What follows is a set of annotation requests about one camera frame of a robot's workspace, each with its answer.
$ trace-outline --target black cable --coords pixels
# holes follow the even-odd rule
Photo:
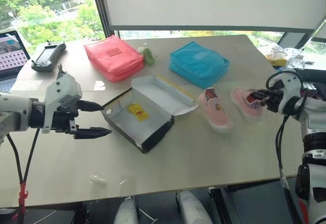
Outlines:
[[[18,170],[18,177],[19,177],[19,183],[22,183],[23,182],[23,178],[22,178],[22,173],[21,173],[21,167],[20,167],[20,161],[19,161],[19,155],[18,155],[18,151],[17,151],[17,148],[14,144],[14,141],[12,141],[10,135],[8,134],[7,135],[7,138],[9,140],[9,143],[12,147],[12,149],[14,150],[14,153],[15,153],[15,158],[16,158],[16,164],[17,164],[17,170]]]
[[[271,90],[271,87],[269,86],[269,82],[272,78],[274,78],[275,76],[281,74],[281,73],[289,73],[289,74],[294,74],[296,75],[296,77],[300,80],[301,82],[301,89],[303,89],[303,80],[302,78],[295,73],[294,71],[289,71],[289,70],[284,70],[284,71],[280,71],[278,73],[273,74],[272,76],[270,76],[267,81],[266,81],[266,88]],[[301,103],[301,105],[299,106],[297,113],[296,113],[296,119],[298,119],[300,117],[300,114],[305,106],[305,103],[307,101],[307,97],[308,97],[308,93],[307,91],[305,91],[305,96],[303,98],[303,101]],[[276,155],[277,155],[277,159],[278,159],[278,164],[279,164],[279,169],[280,169],[280,176],[281,176],[281,181],[282,181],[282,185],[283,185],[283,190],[284,190],[284,196],[287,202],[287,206],[289,208],[290,214],[291,214],[291,218],[293,223],[295,224],[302,224],[301,218],[298,214],[298,211],[296,209],[296,206],[294,204],[292,195],[290,193],[290,190],[288,189],[288,186],[286,186],[284,184],[284,180],[283,180],[283,164],[282,164],[282,138],[283,138],[283,132],[284,132],[284,128],[285,128],[285,123],[287,122],[287,120],[289,119],[289,116],[284,116],[283,118],[283,122],[276,134],[275,137],[275,148],[276,148]]]
[[[31,161],[32,161],[32,156],[33,156],[33,152],[34,152],[37,137],[39,136],[39,132],[40,132],[40,128],[37,128],[37,130],[35,132],[34,140],[33,140],[33,143],[32,143],[29,159],[27,160],[27,165],[26,165],[26,170],[25,170],[25,175],[24,175],[24,180],[23,180],[24,182],[26,182],[27,175],[29,174],[30,165],[31,165]]]
[[[24,178],[22,177],[22,173],[21,173],[21,166],[20,166],[20,161],[19,161],[19,155],[18,155],[17,148],[16,148],[16,146],[14,144],[14,141],[10,137],[10,134],[7,135],[9,143],[10,143],[12,149],[14,150],[21,191],[22,191],[22,184],[26,184],[26,180],[27,180],[27,176],[28,176],[28,173],[29,173],[29,169],[30,169],[30,165],[31,165],[31,161],[32,161],[32,156],[33,156],[33,152],[34,152],[34,148],[35,148],[35,144],[36,144],[39,132],[40,132],[40,129],[38,128],[36,130],[36,132],[35,132],[35,136],[34,136],[34,140],[33,140],[33,143],[32,143],[31,150],[30,150],[29,158],[27,160],[27,165],[26,165],[26,169],[25,169]],[[24,209],[24,208],[25,208],[24,204],[19,204],[18,213],[17,213],[17,215],[18,215],[17,216],[17,223],[18,224],[23,224],[24,223],[24,211],[22,212],[22,209]]]
[[[74,220],[75,220],[75,215],[74,215],[73,218],[71,219],[70,224],[72,224]]]

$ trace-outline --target shoe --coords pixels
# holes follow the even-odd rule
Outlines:
[[[207,88],[204,93],[199,95],[198,101],[205,111],[205,116],[212,129],[218,133],[228,133],[232,128],[232,122],[225,114],[215,89]]]
[[[263,117],[263,109],[259,100],[249,96],[253,91],[253,89],[235,88],[231,92],[231,101],[248,122],[257,122]]]

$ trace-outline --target yellow object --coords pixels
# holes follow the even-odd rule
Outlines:
[[[178,87],[177,85],[175,85],[173,82],[170,82],[169,80],[165,79],[164,77],[157,75],[158,78],[160,78],[161,80],[165,81],[166,83],[170,84],[171,86],[175,87],[176,89],[180,90],[181,92],[183,92],[185,95],[189,96],[190,98],[195,99],[196,97],[190,93],[188,93],[186,90],[182,89],[181,87]]]
[[[270,59],[268,59],[268,61],[273,66],[285,66],[286,65],[286,59],[278,59],[278,60],[270,60]]]
[[[143,121],[145,119],[149,118],[149,114],[144,111],[142,106],[139,103],[132,103],[131,105],[128,106],[128,111],[130,113],[133,113],[138,120]]]

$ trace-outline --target remote controller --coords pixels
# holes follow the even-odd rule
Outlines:
[[[52,72],[61,52],[65,49],[64,42],[50,43],[48,41],[48,45],[44,47],[41,55],[35,61],[32,60],[32,69],[37,72]]]

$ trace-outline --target white table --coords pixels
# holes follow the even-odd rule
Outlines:
[[[65,70],[80,82],[83,91],[87,91],[83,92],[83,99],[100,104],[129,88],[132,78],[150,73],[161,74],[194,95],[199,95],[203,89],[191,85],[168,69],[170,53],[190,41],[218,51],[231,62],[229,73],[214,87],[234,123],[233,130],[226,135],[214,133],[197,109],[177,116],[175,125],[166,137],[147,155],[114,129],[112,134],[94,140],[74,140],[70,135],[54,132],[41,134],[27,183],[28,206],[248,183],[279,176],[275,135],[282,116],[267,111],[264,121],[247,124],[229,99],[234,87],[263,88],[266,79],[274,72],[246,36],[127,41],[134,48],[147,42],[157,56],[156,63],[118,83],[106,81],[89,64],[80,43],[75,46],[68,44],[69,52],[62,63]],[[53,76],[47,78],[44,74],[34,73],[27,64],[18,80],[38,79],[40,76],[44,83],[54,79]],[[95,80],[102,80],[106,90],[92,91]],[[44,88],[41,86],[25,94],[42,98]],[[100,112],[80,113],[76,122],[83,128],[110,128]],[[24,169],[34,130],[11,135]],[[282,144],[286,175],[296,174],[302,152],[300,124],[290,119]],[[14,154],[7,141],[0,147],[0,166],[0,207],[17,206],[18,175]]]

